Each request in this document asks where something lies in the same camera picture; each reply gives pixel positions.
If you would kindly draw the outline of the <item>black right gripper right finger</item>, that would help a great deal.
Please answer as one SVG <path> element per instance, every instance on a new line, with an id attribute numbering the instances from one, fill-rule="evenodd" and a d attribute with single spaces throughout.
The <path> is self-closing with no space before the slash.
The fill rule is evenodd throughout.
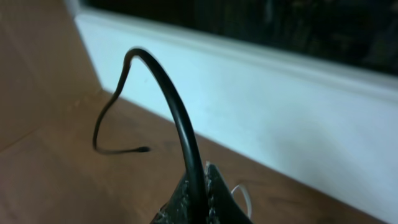
<path id="1" fill-rule="evenodd" d="M 220 170 L 210 162 L 206 163 L 205 175 L 209 204 L 208 223 L 252 224 L 252 202 L 247 188 L 243 184 L 238 184 L 230 190 Z M 238 189 L 245 199 L 246 213 L 241 210 L 234 199 L 234 193 Z"/>

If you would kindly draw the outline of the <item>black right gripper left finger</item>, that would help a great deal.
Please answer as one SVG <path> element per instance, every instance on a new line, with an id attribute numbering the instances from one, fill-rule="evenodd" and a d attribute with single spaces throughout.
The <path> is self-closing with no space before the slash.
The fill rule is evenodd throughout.
<path id="1" fill-rule="evenodd" d="M 192 221 L 186 174 L 180 179 L 169 201 L 164 204 L 150 224 L 189 224 Z"/>

